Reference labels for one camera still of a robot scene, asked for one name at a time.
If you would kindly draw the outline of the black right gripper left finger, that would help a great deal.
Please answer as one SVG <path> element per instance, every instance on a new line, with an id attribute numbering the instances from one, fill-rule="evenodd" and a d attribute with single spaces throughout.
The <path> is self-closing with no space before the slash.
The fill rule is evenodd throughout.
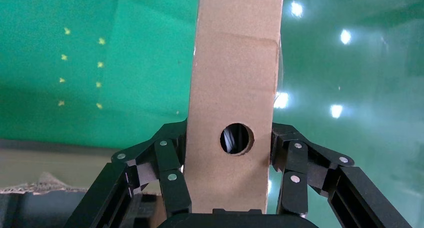
<path id="1" fill-rule="evenodd" d="M 131 200 L 158 181 L 167 218 L 192 211 L 180 168 L 187 121 L 164 124 L 147 141 L 116 152 L 65 223 L 66 228 L 118 228 Z"/>

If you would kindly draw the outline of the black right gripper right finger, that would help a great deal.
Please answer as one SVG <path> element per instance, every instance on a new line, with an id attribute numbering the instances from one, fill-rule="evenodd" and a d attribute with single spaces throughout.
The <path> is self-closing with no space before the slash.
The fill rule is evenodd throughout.
<path id="1" fill-rule="evenodd" d="M 311 187 L 343 228 L 410 227 L 351 157 L 309 141 L 292 125 L 272 124 L 270 165 L 282 173 L 279 215 L 305 219 Z"/>

